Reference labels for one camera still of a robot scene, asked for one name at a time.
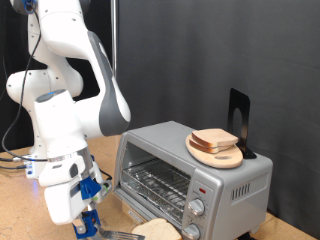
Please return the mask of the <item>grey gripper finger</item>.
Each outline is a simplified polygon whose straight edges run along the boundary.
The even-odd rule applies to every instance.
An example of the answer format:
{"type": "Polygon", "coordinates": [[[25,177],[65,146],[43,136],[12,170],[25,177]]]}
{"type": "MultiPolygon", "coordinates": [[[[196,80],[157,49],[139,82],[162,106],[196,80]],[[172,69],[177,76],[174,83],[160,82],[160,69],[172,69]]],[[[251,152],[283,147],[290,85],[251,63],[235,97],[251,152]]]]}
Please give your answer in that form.
{"type": "Polygon", "coordinates": [[[75,219],[72,222],[73,226],[76,228],[76,232],[78,234],[84,234],[85,233],[85,224],[81,219],[75,219]]]}

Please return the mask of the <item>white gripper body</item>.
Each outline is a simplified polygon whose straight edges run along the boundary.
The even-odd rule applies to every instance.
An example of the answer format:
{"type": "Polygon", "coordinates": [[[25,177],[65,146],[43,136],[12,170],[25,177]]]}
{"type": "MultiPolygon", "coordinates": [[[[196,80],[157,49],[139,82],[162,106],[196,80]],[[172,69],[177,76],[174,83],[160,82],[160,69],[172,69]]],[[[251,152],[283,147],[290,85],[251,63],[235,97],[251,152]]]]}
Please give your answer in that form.
{"type": "Polygon", "coordinates": [[[73,222],[100,191],[94,180],[96,170],[91,156],[77,155],[46,164],[39,183],[45,188],[46,205],[55,224],[73,222]]]}

